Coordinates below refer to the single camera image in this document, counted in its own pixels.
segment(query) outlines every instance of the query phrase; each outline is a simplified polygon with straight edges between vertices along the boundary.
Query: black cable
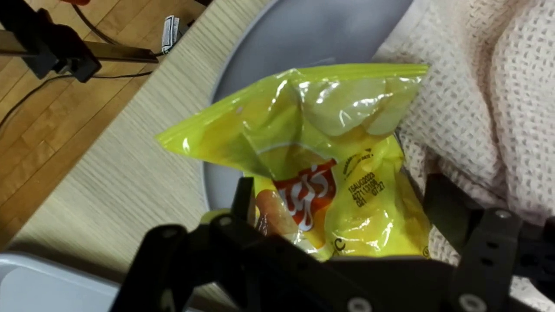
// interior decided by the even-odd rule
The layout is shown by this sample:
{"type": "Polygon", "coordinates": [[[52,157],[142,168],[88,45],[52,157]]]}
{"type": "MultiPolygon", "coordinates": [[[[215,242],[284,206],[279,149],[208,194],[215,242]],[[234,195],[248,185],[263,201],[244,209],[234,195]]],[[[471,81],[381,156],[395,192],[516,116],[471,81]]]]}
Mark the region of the black cable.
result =
{"type": "MultiPolygon", "coordinates": [[[[130,72],[130,74],[95,74],[91,79],[128,79],[128,78],[140,78],[140,76],[149,76],[152,71],[142,71],[142,72],[130,72]]],[[[32,90],[29,90],[24,97],[20,97],[0,119],[0,131],[5,126],[5,123],[19,110],[19,107],[32,97],[36,91],[39,91],[43,86],[50,84],[52,81],[57,79],[65,79],[71,78],[71,74],[60,74],[60,76],[52,76],[43,79],[39,84],[36,84],[32,90]]]]}
{"type": "MultiPolygon", "coordinates": [[[[86,27],[91,32],[95,32],[100,39],[104,39],[105,43],[114,45],[114,46],[135,48],[135,46],[130,46],[130,45],[123,45],[121,41],[117,41],[117,39],[111,38],[109,34],[105,34],[104,31],[100,31],[95,24],[90,22],[90,19],[83,13],[83,10],[78,5],[72,3],[71,6],[76,12],[76,15],[86,24],[86,27]]],[[[152,52],[152,55],[154,57],[161,57],[164,53],[163,52],[157,52],[157,53],[152,52]]]]}

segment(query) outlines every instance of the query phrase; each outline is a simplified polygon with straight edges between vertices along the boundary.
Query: yellow plastic bag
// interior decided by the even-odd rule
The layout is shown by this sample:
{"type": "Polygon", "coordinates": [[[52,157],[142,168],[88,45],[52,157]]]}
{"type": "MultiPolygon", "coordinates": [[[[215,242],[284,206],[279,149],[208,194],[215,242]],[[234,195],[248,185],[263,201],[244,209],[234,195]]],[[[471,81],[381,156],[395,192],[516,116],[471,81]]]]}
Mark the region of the yellow plastic bag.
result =
{"type": "Polygon", "coordinates": [[[391,135],[424,65],[346,64],[263,78],[157,136],[254,176],[258,228],[319,260],[424,254],[428,221],[391,135]]]}

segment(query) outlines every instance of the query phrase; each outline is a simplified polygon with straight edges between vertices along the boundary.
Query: snack bag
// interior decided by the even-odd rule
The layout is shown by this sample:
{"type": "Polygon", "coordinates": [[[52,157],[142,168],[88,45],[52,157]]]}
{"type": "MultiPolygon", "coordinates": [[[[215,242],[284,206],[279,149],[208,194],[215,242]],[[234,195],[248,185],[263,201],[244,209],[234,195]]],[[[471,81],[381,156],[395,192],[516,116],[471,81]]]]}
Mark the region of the snack bag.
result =
{"type": "Polygon", "coordinates": [[[428,221],[391,135],[424,72],[411,64],[289,69],[157,140],[253,175],[256,227],[319,260],[424,254],[428,221]]]}

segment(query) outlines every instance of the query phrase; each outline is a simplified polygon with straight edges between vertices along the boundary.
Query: wooden floor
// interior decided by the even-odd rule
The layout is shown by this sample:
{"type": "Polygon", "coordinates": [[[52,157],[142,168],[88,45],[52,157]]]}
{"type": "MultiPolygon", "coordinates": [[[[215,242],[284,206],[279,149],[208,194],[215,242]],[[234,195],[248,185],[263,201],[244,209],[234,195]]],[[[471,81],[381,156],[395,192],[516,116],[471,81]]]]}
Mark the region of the wooden floor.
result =
{"type": "MultiPolygon", "coordinates": [[[[58,0],[27,0],[50,10],[58,24],[69,24],[81,38],[100,41],[58,0]]],[[[91,0],[85,15],[121,43],[159,50],[163,19],[182,22],[202,12],[194,0],[91,0]]],[[[104,62],[102,74],[150,71],[154,65],[104,62]]],[[[57,79],[31,98],[0,128],[0,246],[36,211],[71,166],[93,143],[145,78],[57,79]]],[[[0,57],[0,117],[31,88],[39,84],[17,57],[0,57]]]]}

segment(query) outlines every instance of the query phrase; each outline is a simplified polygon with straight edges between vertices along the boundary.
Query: cream blanket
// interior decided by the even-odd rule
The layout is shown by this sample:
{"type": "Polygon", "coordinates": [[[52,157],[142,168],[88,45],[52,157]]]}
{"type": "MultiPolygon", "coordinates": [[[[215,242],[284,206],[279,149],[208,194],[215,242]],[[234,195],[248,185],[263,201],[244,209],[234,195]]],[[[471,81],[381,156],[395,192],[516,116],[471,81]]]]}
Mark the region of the cream blanket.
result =
{"type": "MultiPolygon", "coordinates": [[[[400,126],[419,187],[438,169],[483,206],[555,214],[555,0],[414,0],[378,58],[430,64],[400,126]]],[[[437,235],[431,253],[456,260],[437,235]]],[[[527,282],[513,291],[555,310],[527,282]]]]}

